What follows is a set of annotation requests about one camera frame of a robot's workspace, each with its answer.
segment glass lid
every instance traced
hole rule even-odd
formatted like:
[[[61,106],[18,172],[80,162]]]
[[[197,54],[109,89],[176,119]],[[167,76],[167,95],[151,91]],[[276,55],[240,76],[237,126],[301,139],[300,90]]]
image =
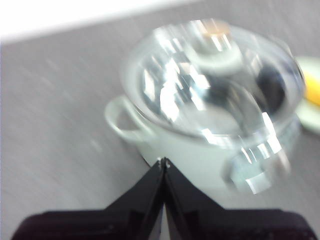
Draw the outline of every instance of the glass lid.
[[[123,85],[146,119],[211,144],[278,131],[305,87],[287,49],[214,19],[154,30],[132,51]]]

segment yellow object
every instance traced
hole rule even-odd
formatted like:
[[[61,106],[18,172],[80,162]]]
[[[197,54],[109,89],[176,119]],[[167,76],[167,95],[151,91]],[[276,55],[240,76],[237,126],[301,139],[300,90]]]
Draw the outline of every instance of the yellow object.
[[[311,103],[320,106],[320,79],[306,71],[303,71],[303,75],[306,85],[304,97]]]

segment table surface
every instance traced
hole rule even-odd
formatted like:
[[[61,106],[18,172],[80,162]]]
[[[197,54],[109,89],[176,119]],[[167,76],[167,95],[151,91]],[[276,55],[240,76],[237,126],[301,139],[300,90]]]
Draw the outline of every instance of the table surface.
[[[151,29],[215,17],[320,56],[319,9],[317,0],[209,0],[2,45],[1,239],[31,214],[102,209],[149,169],[103,112],[123,93],[124,56]],[[320,137],[303,131],[290,160],[291,176],[271,189],[215,200],[295,211],[320,236]]]

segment pot handle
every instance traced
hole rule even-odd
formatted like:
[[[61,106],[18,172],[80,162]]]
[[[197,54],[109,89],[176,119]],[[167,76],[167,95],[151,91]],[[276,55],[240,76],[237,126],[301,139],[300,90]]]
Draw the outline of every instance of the pot handle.
[[[244,148],[224,168],[224,180],[240,191],[258,194],[270,188],[275,179],[287,176],[291,166],[284,149],[267,159]]]
[[[120,114],[126,111],[131,120],[139,129],[125,130],[118,126]],[[139,113],[133,104],[124,95],[120,95],[109,102],[104,110],[104,117],[110,127],[125,141],[133,144],[147,142],[150,137],[154,136],[153,131],[141,121]]]

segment pot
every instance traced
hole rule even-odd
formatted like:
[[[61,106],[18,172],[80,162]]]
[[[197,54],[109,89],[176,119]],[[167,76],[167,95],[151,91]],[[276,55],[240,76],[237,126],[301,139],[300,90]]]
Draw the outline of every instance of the pot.
[[[303,75],[278,41],[214,19],[160,27],[123,68],[111,128],[149,165],[162,157],[202,190],[259,193],[290,171]],[[137,129],[121,129],[127,112]]]

